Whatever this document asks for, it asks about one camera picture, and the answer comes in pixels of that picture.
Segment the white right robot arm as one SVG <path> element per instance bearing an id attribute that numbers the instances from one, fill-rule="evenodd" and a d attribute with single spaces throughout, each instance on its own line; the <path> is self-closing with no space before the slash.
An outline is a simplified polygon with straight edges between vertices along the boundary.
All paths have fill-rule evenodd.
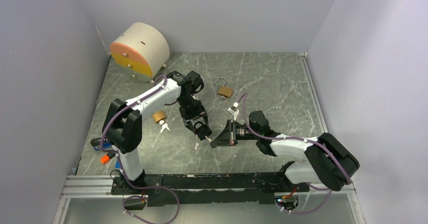
<path id="1" fill-rule="evenodd" d="M 320 183 L 340 191 L 350 183 L 360 163 L 330 133 L 301 138 L 274 131 L 260 110 L 250 113 L 247 124 L 228 120 L 223 131 L 210 141 L 212 148 L 235 146 L 240 140 L 255 140 L 260 152 L 269 156 L 290 156 L 304 160 L 289 161 L 275 173 L 268 185 L 290 191 L 310 183 Z"/>

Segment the black padlock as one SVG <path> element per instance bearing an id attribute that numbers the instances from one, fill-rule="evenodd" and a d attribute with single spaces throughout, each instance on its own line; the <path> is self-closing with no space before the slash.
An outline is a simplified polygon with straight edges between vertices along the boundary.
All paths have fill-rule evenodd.
<path id="1" fill-rule="evenodd" d="M 211 128 L 203 122 L 196 122 L 194 124 L 194 128 L 195 128 L 196 136 L 201 141 L 203 141 L 204 139 L 206 139 L 207 137 L 209 137 L 212 134 Z"/>

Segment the large brass padlock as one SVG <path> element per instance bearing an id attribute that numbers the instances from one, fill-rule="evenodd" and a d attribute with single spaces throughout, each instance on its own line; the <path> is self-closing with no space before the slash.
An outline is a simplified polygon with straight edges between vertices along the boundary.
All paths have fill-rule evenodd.
<path id="1" fill-rule="evenodd" d="M 223 85 L 219 88 L 219 90 L 218 90 L 218 95 L 219 95 L 221 98 L 223 98 L 223 99 L 225 99 L 225 98 L 231 98 L 231 97 L 232 97 L 232 95 L 233 95 L 233 89 L 232 89 L 232 88 L 230 88 L 230 87 L 227 87 L 227 86 L 226 86 L 226 84 L 227 84 L 227 79 L 226 79 L 226 78 L 224 78 L 224 77 L 218 77 L 218 78 L 215 80 L 215 84 L 217 84 L 220 80 L 222 80 L 222 81 L 223 81 Z"/>

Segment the small brass padlock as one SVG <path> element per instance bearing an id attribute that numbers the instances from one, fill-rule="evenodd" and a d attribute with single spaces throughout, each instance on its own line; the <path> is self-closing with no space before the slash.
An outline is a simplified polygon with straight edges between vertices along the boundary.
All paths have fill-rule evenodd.
<path id="1" fill-rule="evenodd" d="M 163 110 L 159 110 L 152 114 L 152 119 L 155 123 L 159 123 L 160 121 L 164 121 L 167 118 L 166 113 Z"/>

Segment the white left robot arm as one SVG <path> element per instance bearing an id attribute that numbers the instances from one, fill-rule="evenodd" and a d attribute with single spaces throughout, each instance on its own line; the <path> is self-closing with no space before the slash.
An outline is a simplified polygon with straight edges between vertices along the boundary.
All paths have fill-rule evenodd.
<path id="1" fill-rule="evenodd" d="M 143 137 L 143 122 L 167 104 L 178 103 L 185 128 L 200 140 L 212 134 L 208 115 L 201 100 L 195 95 L 204 88 L 200 74 L 190 71 L 187 75 L 172 71 L 160 75 L 155 85 L 146 92 L 122 101 L 115 99 L 109 106 L 99 147 L 105 141 L 119 162 L 124 186 L 132 194 L 140 193 L 145 186 L 145 170 L 140 163 L 138 146 Z"/>

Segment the silver keys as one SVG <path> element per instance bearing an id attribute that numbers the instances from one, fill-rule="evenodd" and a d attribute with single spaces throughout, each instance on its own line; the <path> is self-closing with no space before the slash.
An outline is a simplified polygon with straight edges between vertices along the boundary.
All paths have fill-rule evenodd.
<path id="1" fill-rule="evenodd" d="M 221 96 L 221 100 L 223 101 L 223 102 L 227 102 L 228 101 L 228 97 L 225 97 L 225 96 Z"/>

